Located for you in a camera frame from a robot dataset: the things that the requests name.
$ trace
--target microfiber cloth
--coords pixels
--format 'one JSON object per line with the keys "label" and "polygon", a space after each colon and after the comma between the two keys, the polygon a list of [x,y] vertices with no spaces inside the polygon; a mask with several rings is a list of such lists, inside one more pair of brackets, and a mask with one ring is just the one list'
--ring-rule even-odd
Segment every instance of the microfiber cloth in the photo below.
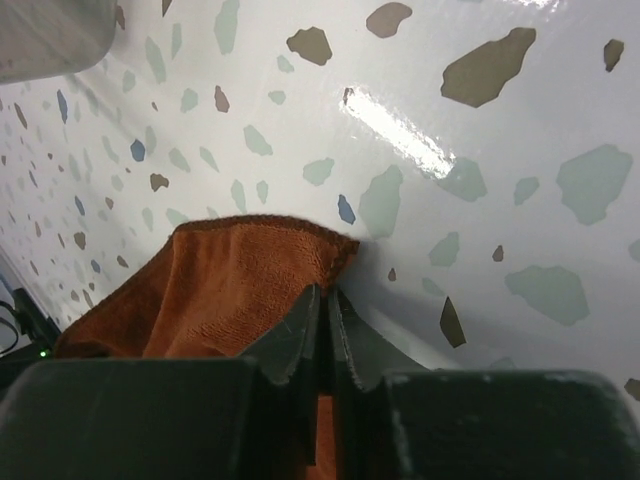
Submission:
{"label": "microfiber cloth", "polygon": [[[236,355],[282,320],[306,286],[328,289],[357,250],[355,240],[290,217],[180,225],[149,263],[60,336],[54,355]],[[307,478],[335,478],[329,397],[319,401],[317,443]]]}

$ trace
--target white surface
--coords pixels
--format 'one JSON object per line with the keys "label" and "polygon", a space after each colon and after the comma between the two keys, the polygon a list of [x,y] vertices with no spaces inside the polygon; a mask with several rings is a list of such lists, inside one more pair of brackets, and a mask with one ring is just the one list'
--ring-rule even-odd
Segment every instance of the white surface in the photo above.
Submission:
{"label": "white surface", "polygon": [[[640,3],[406,3],[413,15],[396,35],[380,39],[365,26],[380,2],[241,0],[233,51],[222,54],[214,34],[219,2],[174,0],[163,17],[160,2],[123,1],[126,27],[118,27],[100,65],[66,79],[0,87],[0,154],[7,162],[0,165],[0,245],[42,294],[49,313],[64,327],[89,309],[85,293],[94,304],[119,286],[166,240],[173,228],[168,209],[190,219],[212,215],[208,208],[220,216],[241,213],[231,194],[237,181],[249,213],[305,217],[362,239],[361,254],[343,279],[347,294],[363,317],[428,366],[484,368],[508,357],[523,368],[594,370],[620,388],[638,378],[640,263],[628,249],[640,238],[640,171],[632,166],[606,218],[590,226],[563,205],[556,178],[565,161],[602,145],[640,155]],[[172,55],[176,25],[181,48]],[[286,45],[298,29],[311,26],[325,31],[333,52],[322,67]],[[537,38],[522,71],[497,99],[476,109],[442,97],[449,64],[516,27],[535,28]],[[603,48],[611,39],[626,48],[607,73]],[[166,70],[159,83],[147,62],[153,44]],[[278,69],[279,55],[294,72]],[[215,108],[217,85],[229,100],[228,113]],[[342,102],[346,87],[360,92],[351,110]],[[197,92],[198,105],[182,112],[186,89]],[[68,107],[66,124],[58,90]],[[268,98],[275,90],[286,93],[282,105]],[[247,148],[247,125],[264,136],[272,155]],[[157,139],[154,148],[145,138],[148,127]],[[146,144],[142,162],[131,155],[135,139]],[[203,147],[219,172],[200,158]],[[189,172],[171,163],[173,149],[183,154]],[[327,157],[335,160],[331,175],[313,186],[303,168]],[[487,194],[474,202],[425,175],[425,162],[440,165],[438,178],[447,174],[447,161],[462,157],[477,162],[486,185]],[[392,165],[403,177],[400,209],[392,235],[374,241],[360,198]],[[165,176],[169,187],[154,192],[151,174]],[[526,177],[537,177],[540,188],[516,206],[515,186]],[[261,181],[269,186],[265,204],[256,193]],[[599,185],[583,188],[591,193]],[[355,213],[353,225],[338,214],[340,194]],[[113,199],[113,209],[105,197]],[[84,249],[74,242],[79,232]],[[430,251],[449,232],[460,238],[455,263],[431,265]],[[504,248],[499,263],[492,259],[498,245]],[[529,266],[560,266],[577,275],[589,315],[564,325],[511,294],[505,277]],[[391,268],[395,282],[387,279]],[[425,277],[451,298],[466,344],[454,349],[445,339],[439,326],[445,297],[423,291]]]}

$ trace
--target terrazzo pattern surface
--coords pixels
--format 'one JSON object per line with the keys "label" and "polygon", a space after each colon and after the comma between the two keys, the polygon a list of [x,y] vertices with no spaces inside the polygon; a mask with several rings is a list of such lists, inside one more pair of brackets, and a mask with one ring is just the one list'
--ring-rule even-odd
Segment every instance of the terrazzo pattern surface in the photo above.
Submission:
{"label": "terrazzo pattern surface", "polygon": [[593,370],[640,413],[618,3],[123,0],[95,67],[0,86],[0,248],[66,328],[182,222],[307,218],[426,366]]}

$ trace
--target black cable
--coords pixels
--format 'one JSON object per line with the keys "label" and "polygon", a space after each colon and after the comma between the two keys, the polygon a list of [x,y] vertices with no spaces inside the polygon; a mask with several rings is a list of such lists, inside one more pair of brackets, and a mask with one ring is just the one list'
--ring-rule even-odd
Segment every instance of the black cable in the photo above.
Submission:
{"label": "black cable", "polygon": [[[8,303],[3,302],[2,300],[0,300],[0,308],[4,308],[5,310],[7,310],[9,312],[9,314],[11,314],[11,316],[13,318],[16,318],[16,313],[17,312]],[[6,319],[0,317],[0,325],[4,325],[9,330],[11,330],[13,332],[13,334],[15,335],[15,337],[16,337],[14,339],[13,343],[11,344],[11,346],[5,348],[4,350],[0,350],[0,356],[2,356],[5,353],[9,353],[11,350],[13,350],[16,347],[16,345],[18,344],[18,341],[20,340],[20,334],[18,333],[18,330],[16,329],[16,327],[14,327],[13,324],[9,320],[6,320]]]}

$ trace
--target blue speck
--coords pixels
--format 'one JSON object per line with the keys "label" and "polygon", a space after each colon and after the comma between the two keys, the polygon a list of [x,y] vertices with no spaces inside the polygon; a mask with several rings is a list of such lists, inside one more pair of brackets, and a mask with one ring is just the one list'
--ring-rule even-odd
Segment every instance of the blue speck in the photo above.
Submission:
{"label": "blue speck", "polygon": [[353,225],[353,222],[356,221],[356,216],[351,209],[351,205],[349,205],[344,195],[338,196],[338,213],[342,221],[347,222],[349,225]]}
{"label": "blue speck", "polygon": [[144,160],[144,154],[144,145],[136,138],[136,140],[131,144],[131,155],[136,162],[141,162]]}
{"label": "blue speck", "polygon": [[62,95],[62,92],[58,90],[58,107],[60,107],[60,116],[62,117],[62,123],[67,124],[67,100]]}
{"label": "blue speck", "polygon": [[76,207],[78,208],[80,215],[84,217],[84,205],[82,205],[82,202],[78,197],[75,197],[75,200],[76,200]]}

